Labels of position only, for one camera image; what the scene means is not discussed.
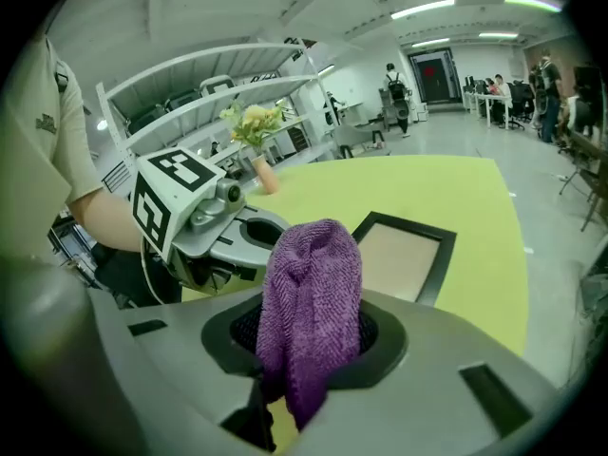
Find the fluorescent light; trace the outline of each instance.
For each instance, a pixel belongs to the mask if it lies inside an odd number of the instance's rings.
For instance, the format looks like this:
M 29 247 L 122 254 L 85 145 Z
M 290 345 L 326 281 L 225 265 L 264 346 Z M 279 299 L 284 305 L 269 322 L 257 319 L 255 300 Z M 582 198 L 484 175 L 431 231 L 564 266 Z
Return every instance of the fluorescent light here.
M 441 2 L 433 2 L 432 4 L 424 4 L 418 7 L 412 7 L 411 9 L 405 9 L 401 11 L 397 11 L 392 13 L 390 16 L 394 19 L 400 19 L 401 17 L 405 17 L 406 15 L 412 15 L 413 13 L 418 13 L 419 11 L 424 10 L 433 10 L 439 9 L 441 7 L 449 7 L 454 5 L 456 0 L 442 0 Z
M 530 7 L 536 7 L 537 9 L 549 10 L 549 11 L 561 11 L 561 8 L 557 5 L 548 4 L 542 0 L 504 0 L 507 4 L 520 4 L 528 5 Z
M 516 32 L 482 32 L 480 37 L 494 37 L 497 39 L 515 39 L 518 35 Z
M 326 73 L 326 72 L 328 72 L 328 71 L 331 71 L 331 70 L 332 70 L 334 67 L 335 67 L 334 65 L 329 65 L 329 66 L 327 66 L 325 69 L 321 69 L 321 70 L 319 71 L 319 76 L 320 76 L 321 74 L 325 74 L 325 73 Z
M 434 41 L 419 42 L 418 44 L 412 44 L 411 46 L 413 48 L 419 48 L 420 46 L 430 46 L 431 44 L 439 44 L 440 42 L 447 41 L 449 41 L 449 37 L 444 37 L 443 39 L 435 39 Z

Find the black and white marker cube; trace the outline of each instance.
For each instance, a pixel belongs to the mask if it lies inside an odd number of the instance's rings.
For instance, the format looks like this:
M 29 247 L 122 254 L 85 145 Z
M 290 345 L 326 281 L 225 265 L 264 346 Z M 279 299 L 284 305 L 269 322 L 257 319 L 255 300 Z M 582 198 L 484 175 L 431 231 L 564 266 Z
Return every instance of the black and white marker cube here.
M 171 242 L 202 200 L 216 194 L 225 171 L 190 150 L 174 147 L 137 159 L 131 195 L 143 235 L 169 261 Z

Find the vase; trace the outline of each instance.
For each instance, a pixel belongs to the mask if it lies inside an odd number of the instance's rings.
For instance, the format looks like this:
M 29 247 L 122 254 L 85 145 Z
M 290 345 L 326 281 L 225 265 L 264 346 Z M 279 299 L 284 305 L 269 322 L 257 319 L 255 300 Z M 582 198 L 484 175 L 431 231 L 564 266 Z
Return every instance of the vase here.
M 251 164 L 254 166 L 262 186 L 264 186 L 264 190 L 268 194 L 278 191 L 278 177 L 273 168 L 266 162 L 266 158 L 261 155 L 253 159 Z

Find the purple towel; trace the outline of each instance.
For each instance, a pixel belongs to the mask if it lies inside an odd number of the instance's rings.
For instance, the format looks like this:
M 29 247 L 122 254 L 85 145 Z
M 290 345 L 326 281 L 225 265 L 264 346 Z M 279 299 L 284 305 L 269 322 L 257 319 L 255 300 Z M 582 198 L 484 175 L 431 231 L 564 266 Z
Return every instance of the purple towel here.
M 338 221 L 283 233 L 268 262 L 256 354 L 269 402 L 285 395 L 298 429 L 325 400 L 329 375 L 359 353 L 361 255 Z

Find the black square frame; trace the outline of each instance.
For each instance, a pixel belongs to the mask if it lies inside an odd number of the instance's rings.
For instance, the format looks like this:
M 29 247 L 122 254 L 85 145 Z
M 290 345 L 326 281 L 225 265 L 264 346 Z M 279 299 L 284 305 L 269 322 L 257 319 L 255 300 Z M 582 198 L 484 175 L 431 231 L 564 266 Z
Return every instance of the black square frame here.
M 439 296 L 439 291 L 441 290 L 444 278 L 446 277 L 449 261 L 452 258 L 456 234 L 427 224 L 410 221 L 409 219 L 392 217 L 372 211 L 352 232 L 352 237 L 357 243 L 360 243 L 374 224 L 383 224 L 389 228 L 394 228 L 395 230 L 401 230 L 420 237 L 439 241 L 439 248 L 437 249 L 437 254 L 428 271 L 427 279 L 416 298 L 417 303 L 434 306 L 435 301 Z

